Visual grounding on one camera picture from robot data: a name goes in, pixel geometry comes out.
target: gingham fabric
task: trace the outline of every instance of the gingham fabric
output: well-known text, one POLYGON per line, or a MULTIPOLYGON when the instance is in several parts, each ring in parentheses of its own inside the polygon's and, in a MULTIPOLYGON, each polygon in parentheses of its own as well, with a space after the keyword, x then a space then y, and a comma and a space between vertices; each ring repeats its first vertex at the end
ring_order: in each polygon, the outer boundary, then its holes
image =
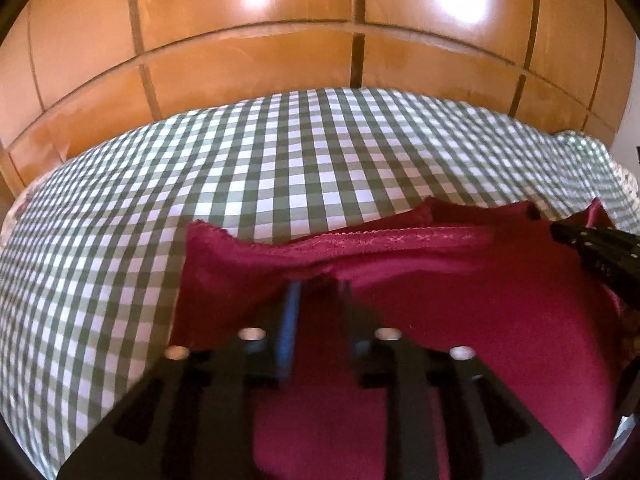
POLYGON ((194 110, 60 167, 0 255, 0 410, 52 479, 164 348, 186 226, 288 240, 427 195, 550 219, 600 197, 638 232, 605 147, 467 104, 378 89, 194 110))

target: bed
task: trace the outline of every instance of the bed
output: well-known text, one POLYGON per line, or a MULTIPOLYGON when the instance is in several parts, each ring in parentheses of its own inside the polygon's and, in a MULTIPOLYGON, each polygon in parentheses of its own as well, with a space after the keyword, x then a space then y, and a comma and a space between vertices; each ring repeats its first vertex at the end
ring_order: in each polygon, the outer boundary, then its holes
POLYGON ((194 219, 278 243, 426 196, 531 200, 548 219, 598 197, 640 233, 626 188, 597 140, 410 92, 288 92, 142 126, 52 172, 6 240, 0 412, 54 478, 161 355, 194 219))

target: folded garment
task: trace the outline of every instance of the folded garment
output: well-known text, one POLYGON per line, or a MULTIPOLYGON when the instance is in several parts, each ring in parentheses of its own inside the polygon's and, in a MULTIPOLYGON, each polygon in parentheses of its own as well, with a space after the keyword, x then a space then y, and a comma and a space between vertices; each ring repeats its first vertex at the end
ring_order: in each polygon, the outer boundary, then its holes
MULTIPOLYGON (((576 221, 608 221, 594 202, 576 221)), ((386 326, 427 348, 472 346, 588 475, 618 421, 616 298, 552 241, 531 203, 415 210, 280 246, 196 222, 170 338, 214 348, 289 280, 349 281, 386 326)), ((385 396, 352 378, 335 295, 302 297, 290 383, 255 407, 257 465, 282 480, 383 479, 385 396)))

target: maroon fabric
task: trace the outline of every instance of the maroon fabric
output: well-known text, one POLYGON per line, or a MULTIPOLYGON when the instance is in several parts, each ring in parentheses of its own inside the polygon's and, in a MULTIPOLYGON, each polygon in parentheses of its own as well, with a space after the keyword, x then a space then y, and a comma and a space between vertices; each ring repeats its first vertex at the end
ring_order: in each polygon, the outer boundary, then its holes
MULTIPOLYGON (((288 280, 349 280, 417 343, 473 346, 587 475, 616 424, 621 330, 607 291, 530 203, 487 210, 428 199, 417 211, 395 217, 402 228, 390 217, 282 246, 192 224, 170 343, 219 344, 288 280)), ((335 298, 303 299, 291 384, 257 403, 258 466, 282 480, 382 479, 384 396, 355 386, 335 298)))

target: red garment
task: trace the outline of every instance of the red garment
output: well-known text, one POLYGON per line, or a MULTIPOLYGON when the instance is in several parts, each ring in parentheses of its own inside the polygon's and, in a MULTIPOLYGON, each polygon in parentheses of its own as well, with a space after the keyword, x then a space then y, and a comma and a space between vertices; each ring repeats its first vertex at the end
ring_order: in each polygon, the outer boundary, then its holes
MULTIPOLYGON (((598 210, 594 202, 589 219, 598 210)), ((214 347, 251 325, 288 280, 349 280, 357 300, 418 344, 472 346, 587 475, 617 424, 620 324, 577 253, 536 218, 530 203, 483 209, 427 199, 281 246, 196 222, 170 343, 214 347)), ((383 479, 384 393, 356 387, 339 318, 331 295, 303 295, 292 380, 258 402, 256 462, 278 480, 383 479)))

